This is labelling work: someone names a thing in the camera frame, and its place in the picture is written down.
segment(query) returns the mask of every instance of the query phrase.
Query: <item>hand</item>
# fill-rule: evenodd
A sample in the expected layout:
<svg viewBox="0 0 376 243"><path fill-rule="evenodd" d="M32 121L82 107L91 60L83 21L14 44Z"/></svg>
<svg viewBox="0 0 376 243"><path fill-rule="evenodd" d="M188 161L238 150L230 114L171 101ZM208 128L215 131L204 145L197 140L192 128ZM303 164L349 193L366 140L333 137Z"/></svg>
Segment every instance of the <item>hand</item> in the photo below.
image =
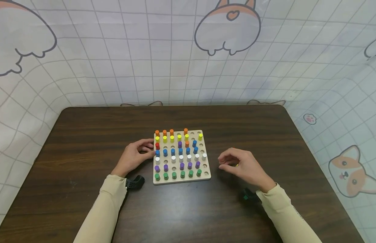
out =
<svg viewBox="0 0 376 243"><path fill-rule="evenodd" d="M130 171L137 168L143 161L151 159L154 155L155 151L153 151L152 138L141 139L134 143L130 143L126 146L111 174L126 177Z"/></svg>
<svg viewBox="0 0 376 243"><path fill-rule="evenodd" d="M258 186L267 193L276 186L276 183L262 169L250 151L229 148L218 157L219 169L240 177L249 184Z"/></svg>

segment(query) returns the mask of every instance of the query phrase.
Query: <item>person's right hand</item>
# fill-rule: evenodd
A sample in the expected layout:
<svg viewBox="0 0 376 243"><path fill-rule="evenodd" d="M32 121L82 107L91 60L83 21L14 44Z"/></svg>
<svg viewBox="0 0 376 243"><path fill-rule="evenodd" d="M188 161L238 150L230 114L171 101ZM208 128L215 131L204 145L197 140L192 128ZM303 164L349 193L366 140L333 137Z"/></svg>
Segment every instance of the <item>person's right hand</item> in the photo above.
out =
<svg viewBox="0 0 376 243"><path fill-rule="evenodd" d="M240 177L247 183L258 186L267 193L276 186L276 183L262 169L250 151L229 148L218 157L219 169Z"/></svg>

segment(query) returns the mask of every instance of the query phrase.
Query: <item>beige long sleeve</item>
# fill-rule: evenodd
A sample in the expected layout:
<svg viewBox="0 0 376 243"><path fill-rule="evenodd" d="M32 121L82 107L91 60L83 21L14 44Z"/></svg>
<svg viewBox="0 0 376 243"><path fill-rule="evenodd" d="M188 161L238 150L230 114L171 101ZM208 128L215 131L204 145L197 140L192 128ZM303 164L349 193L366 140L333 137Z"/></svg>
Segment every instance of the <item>beige long sleeve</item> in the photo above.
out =
<svg viewBox="0 0 376 243"><path fill-rule="evenodd" d="M278 184L268 193L257 191L256 194L284 243L322 242Z"/></svg>
<svg viewBox="0 0 376 243"><path fill-rule="evenodd" d="M119 209L126 196L126 179L108 175L93 207L81 225L74 243L109 243ZM262 206L284 243L321 243L311 227L292 206L285 191L277 185L268 193L257 191Z"/></svg>
<svg viewBox="0 0 376 243"><path fill-rule="evenodd" d="M125 199L126 192L125 178L108 175L73 242L111 242L119 209Z"/></svg>

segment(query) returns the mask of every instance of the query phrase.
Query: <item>paw print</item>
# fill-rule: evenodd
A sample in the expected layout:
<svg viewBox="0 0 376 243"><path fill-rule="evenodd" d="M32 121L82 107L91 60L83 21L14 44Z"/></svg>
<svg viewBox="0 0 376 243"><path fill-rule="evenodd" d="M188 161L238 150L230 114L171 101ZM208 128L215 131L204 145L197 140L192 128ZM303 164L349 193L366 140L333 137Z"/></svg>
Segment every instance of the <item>paw print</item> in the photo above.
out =
<svg viewBox="0 0 376 243"><path fill-rule="evenodd" d="M303 116L304 120L308 123L308 124L311 124L311 125L315 125L316 124L316 117L312 114L305 114Z"/></svg>

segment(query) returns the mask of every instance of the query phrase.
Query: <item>heart shape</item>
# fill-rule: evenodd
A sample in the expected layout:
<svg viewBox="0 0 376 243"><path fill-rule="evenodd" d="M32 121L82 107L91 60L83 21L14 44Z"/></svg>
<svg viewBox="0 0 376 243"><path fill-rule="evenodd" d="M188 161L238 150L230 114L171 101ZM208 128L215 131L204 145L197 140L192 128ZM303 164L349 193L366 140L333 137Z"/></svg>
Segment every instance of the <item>heart shape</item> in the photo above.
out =
<svg viewBox="0 0 376 243"><path fill-rule="evenodd" d="M235 20L238 16L239 16L239 10L236 10L236 11L230 11L230 12L228 12L227 15L226 15L226 18L227 18L229 21L233 21L233 20Z"/></svg>

